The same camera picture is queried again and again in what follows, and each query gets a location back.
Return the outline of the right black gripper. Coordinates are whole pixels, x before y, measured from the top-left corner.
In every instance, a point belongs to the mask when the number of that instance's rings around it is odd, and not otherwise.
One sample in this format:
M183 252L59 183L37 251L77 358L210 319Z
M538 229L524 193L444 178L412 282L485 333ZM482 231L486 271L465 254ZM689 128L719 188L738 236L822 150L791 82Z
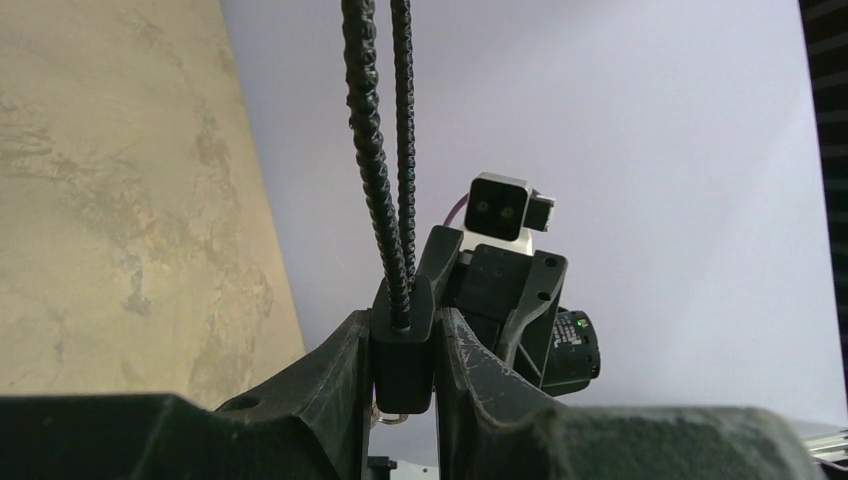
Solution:
M477 340L544 393L570 392L567 348L555 345L568 260L480 244L461 246L464 233L437 225L417 268L431 281L436 305L457 309Z

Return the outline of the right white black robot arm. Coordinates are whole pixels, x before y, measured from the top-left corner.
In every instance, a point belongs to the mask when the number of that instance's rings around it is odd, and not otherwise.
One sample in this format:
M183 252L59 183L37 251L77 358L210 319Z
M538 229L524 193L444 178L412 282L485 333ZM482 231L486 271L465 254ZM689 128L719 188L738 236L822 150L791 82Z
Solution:
M601 371L600 348L588 315L559 304L567 259L466 247L468 237L441 225L430 231L418 272L437 306L457 309L484 347L546 394L587 388Z

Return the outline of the black cable padlock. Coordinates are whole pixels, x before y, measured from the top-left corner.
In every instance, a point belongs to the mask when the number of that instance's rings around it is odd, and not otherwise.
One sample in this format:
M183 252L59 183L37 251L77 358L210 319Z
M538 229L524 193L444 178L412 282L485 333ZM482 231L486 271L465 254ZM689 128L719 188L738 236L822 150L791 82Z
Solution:
M388 414L429 409L434 380L431 358L434 297L416 272L415 120L411 4L392 1L398 191L391 191L381 131L376 68L375 4L341 4L346 104L384 279L371 314L371 363L375 400Z

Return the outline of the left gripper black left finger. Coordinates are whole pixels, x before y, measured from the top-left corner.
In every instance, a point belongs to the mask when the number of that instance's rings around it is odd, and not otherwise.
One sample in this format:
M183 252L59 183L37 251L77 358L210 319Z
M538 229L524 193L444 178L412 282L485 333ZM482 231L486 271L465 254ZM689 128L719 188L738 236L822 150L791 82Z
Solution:
M201 408L174 394L1 401L5 479L360 479L370 315L258 386Z

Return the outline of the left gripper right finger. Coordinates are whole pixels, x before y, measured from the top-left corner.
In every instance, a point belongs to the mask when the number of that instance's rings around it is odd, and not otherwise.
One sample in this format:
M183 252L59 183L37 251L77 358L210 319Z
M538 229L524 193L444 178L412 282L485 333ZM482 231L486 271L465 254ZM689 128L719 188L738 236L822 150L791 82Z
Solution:
M792 427L759 408L573 407L510 370L461 314L437 314L444 479L820 479Z

